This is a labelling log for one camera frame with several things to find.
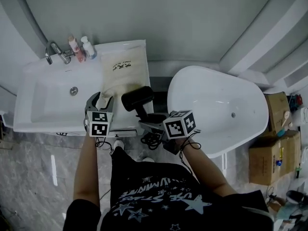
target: white sneaker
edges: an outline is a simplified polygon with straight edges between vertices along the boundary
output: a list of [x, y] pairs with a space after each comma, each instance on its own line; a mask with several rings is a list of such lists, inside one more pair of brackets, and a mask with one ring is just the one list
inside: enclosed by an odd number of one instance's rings
[[116, 147], [121, 147], [124, 150], [124, 143], [121, 140], [116, 140], [114, 143], [114, 150], [116, 149]]
[[146, 158], [144, 158], [142, 161], [143, 161], [143, 162], [155, 163], [155, 161], [154, 161], [152, 158], [150, 158], [150, 157], [146, 157]]

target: cardboard box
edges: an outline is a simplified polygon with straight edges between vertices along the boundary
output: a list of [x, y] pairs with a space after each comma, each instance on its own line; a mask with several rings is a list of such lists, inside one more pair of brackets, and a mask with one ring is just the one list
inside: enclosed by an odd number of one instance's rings
[[[282, 155], [282, 165], [276, 162]], [[281, 138], [260, 137], [249, 148], [249, 182], [271, 185], [293, 172], [301, 159], [300, 132], [288, 130]]]
[[280, 140], [259, 138], [249, 148], [249, 182], [271, 185], [279, 179], [281, 167], [276, 165], [280, 159]]
[[288, 130], [280, 138], [280, 141], [281, 147], [283, 147], [280, 176], [284, 176], [299, 167], [301, 161], [300, 132]]
[[[290, 111], [288, 99], [284, 92], [266, 95], [265, 99], [269, 108], [269, 123], [261, 136], [276, 136], [283, 128], [284, 113]], [[288, 125], [291, 121], [290, 116], [284, 126]]]

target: pink bottle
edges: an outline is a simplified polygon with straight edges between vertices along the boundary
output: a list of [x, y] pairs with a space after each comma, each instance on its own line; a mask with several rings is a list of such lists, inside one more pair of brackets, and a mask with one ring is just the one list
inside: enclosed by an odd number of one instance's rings
[[75, 56], [77, 57], [78, 61], [80, 63], [84, 62], [86, 60], [86, 57], [82, 53], [82, 51], [81, 51], [81, 49], [78, 45], [78, 42], [73, 35], [70, 35], [68, 37], [68, 43], [69, 43], [70, 47], [72, 48], [73, 52], [75, 53]]

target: bottle cap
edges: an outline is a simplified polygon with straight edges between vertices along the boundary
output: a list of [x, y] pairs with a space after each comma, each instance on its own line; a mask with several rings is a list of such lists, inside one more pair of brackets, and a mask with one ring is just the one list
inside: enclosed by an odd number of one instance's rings
[[73, 42], [75, 41], [75, 37], [71, 34], [70, 36], [68, 36], [68, 42]]
[[80, 40], [83, 43], [87, 43], [88, 42], [88, 37], [87, 36], [83, 36]]
[[281, 160], [277, 160], [277, 161], [276, 161], [276, 165], [277, 165], [277, 166], [281, 166], [281, 165], [282, 165], [282, 161], [281, 161]]

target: sink drain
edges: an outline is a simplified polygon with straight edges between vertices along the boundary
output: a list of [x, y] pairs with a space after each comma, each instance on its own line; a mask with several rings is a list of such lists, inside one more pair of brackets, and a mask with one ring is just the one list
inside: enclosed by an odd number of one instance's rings
[[72, 87], [71, 90], [69, 90], [69, 94], [72, 96], [75, 96], [78, 93], [78, 88], [77, 87]]

